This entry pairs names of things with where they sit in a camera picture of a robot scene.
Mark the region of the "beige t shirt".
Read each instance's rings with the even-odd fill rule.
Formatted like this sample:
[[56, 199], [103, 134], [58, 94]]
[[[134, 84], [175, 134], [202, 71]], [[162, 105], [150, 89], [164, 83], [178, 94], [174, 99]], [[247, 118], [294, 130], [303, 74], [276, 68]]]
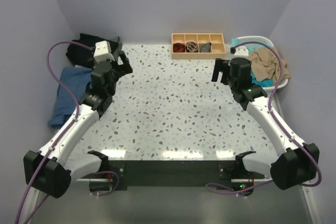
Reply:
[[276, 55], [266, 47], [252, 51], [248, 57], [251, 62], [251, 70], [264, 70], [276, 83], [280, 79], [280, 63]]

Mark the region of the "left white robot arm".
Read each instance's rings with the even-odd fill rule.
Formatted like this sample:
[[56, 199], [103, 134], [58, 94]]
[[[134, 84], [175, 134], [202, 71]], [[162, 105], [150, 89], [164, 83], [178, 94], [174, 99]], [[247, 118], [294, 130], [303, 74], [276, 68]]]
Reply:
[[108, 41], [87, 49], [93, 54], [94, 65], [84, 95], [75, 100], [75, 110], [55, 136], [39, 151], [28, 151], [23, 158], [27, 188], [54, 198], [61, 197], [77, 179], [89, 174], [103, 178], [108, 174], [108, 158], [97, 151], [89, 151], [79, 162], [70, 162], [68, 158], [112, 104], [119, 79], [133, 72], [125, 53], [114, 56]]

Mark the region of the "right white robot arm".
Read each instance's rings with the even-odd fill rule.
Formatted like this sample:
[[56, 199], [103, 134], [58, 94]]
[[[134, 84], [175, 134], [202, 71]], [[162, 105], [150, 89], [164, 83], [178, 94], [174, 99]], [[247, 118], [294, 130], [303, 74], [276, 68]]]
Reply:
[[277, 157], [258, 155], [255, 151], [235, 157], [234, 173], [246, 178], [252, 172], [265, 175], [282, 189], [296, 185], [309, 187], [309, 181], [321, 182], [318, 166], [320, 151], [315, 144], [307, 144], [283, 120], [271, 104], [271, 98], [252, 82], [251, 65], [246, 58], [224, 60], [217, 58], [212, 81], [229, 86], [234, 100], [259, 124], [271, 141]]

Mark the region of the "dark grey rolled sock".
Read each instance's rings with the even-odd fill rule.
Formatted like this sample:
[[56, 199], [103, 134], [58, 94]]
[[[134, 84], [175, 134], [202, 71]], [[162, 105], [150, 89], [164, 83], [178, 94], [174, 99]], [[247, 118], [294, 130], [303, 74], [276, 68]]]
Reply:
[[200, 47], [200, 52], [208, 53], [212, 52], [212, 43], [208, 42]]

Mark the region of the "blue folded t shirt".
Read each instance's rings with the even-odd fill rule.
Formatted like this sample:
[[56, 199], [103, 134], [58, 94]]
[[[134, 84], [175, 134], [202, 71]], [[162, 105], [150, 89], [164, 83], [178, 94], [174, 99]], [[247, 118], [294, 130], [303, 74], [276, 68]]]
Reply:
[[[84, 95], [87, 84], [91, 81], [92, 70], [85, 67], [65, 67], [61, 73], [60, 81], [72, 92], [77, 101]], [[48, 122], [53, 129], [60, 129], [70, 118], [76, 104], [69, 92], [58, 86], [54, 113]]]

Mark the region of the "wooden compartment tray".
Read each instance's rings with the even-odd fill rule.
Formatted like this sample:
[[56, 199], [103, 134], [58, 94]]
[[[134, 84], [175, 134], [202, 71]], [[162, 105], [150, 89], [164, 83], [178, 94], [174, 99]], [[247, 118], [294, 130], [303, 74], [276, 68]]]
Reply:
[[172, 33], [173, 60], [224, 59], [226, 48], [220, 33]]

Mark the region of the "blue t shirt in basket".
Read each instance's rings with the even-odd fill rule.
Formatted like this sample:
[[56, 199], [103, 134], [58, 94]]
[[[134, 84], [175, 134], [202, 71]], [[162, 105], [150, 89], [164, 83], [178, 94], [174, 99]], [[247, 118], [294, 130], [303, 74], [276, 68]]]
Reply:
[[252, 83], [261, 87], [271, 87], [273, 85], [273, 79], [269, 76], [268, 72], [264, 70], [251, 71]]

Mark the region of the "black folded t shirt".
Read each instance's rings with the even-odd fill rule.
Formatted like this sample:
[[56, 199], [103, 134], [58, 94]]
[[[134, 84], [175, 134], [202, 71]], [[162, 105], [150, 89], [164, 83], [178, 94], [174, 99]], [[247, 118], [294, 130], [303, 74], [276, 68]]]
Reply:
[[[97, 42], [108, 41], [111, 46], [111, 39], [104, 39], [99, 36], [80, 33], [80, 37], [73, 42], [83, 44], [87, 47], [94, 47]], [[70, 44], [67, 48], [66, 56], [73, 65], [79, 65], [85, 68], [93, 68], [94, 57], [93, 52], [90, 52], [87, 49], [84, 49], [80, 46]]]

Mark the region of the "teal t shirt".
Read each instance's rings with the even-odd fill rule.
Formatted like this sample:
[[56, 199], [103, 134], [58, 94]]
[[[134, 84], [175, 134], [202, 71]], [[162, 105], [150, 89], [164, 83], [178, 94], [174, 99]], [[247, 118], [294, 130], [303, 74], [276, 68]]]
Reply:
[[[231, 40], [231, 43], [232, 43], [232, 46], [236, 46], [236, 45], [239, 45], [243, 42], [246, 42], [246, 41], [253, 41], [253, 39], [239, 39], [239, 38], [233, 38]], [[252, 51], [256, 50], [256, 49], [259, 49], [259, 48], [262, 48], [263, 45], [259, 45], [259, 44], [246, 44], [244, 45], [244, 47], [246, 47], [248, 53], [251, 53]]]

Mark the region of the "brown patterned rolled sock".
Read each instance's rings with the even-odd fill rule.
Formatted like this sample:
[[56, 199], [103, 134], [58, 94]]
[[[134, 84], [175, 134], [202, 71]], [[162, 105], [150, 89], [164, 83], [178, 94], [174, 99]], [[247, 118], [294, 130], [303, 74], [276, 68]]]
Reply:
[[198, 43], [194, 41], [188, 41], [185, 44], [185, 49], [186, 49], [186, 52], [194, 53], [194, 52], [199, 51], [199, 46], [198, 46]]

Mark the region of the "white plastic laundry basket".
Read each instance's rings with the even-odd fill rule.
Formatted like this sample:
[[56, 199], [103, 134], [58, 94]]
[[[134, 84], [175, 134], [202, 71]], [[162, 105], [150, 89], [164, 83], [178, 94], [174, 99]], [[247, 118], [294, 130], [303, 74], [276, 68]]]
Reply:
[[[239, 46], [243, 46], [246, 44], [259, 44], [271, 50], [276, 56], [279, 55], [278, 50], [274, 47], [273, 43], [266, 37], [244, 36], [244, 37], [238, 37], [238, 38], [245, 39], [245, 40], [249, 38], [249, 39], [253, 39], [253, 41], [246, 41], [246, 42], [243, 42], [239, 45], [232, 46], [232, 47], [239, 47]], [[276, 83], [273, 83], [271, 87], [265, 87], [265, 88], [262, 87], [268, 93], [272, 92], [274, 88], [277, 88], [277, 89], [283, 88], [288, 83], [288, 80], [290, 79], [289, 70], [286, 68], [286, 61], [282, 59], [282, 60], [279, 60], [279, 63], [280, 63], [280, 79]]]

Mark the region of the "red black rolled sock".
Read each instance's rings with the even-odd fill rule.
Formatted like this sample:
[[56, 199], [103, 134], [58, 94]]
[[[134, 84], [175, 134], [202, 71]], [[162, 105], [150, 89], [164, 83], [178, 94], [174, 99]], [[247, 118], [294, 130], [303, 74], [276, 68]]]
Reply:
[[185, 52], [185, 44], [183, 43], [174, 43], [173, 44], [173, 52], [183, 53]]

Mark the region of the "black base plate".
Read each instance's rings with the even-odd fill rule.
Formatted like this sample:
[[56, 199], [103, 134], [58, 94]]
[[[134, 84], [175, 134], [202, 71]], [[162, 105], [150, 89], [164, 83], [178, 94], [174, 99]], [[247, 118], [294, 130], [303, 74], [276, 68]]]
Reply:
[[265, 176], [239, 168], [236, 161], [105, 161], [99, 172], [108, 174], [82, 175], [90, 179], [93, 191], [107, 190], [108, 182], [117, 186], [116, 190], [129, 187], [204, 187], [217, 183], [238, 188], [238, 183], [247, 186]]

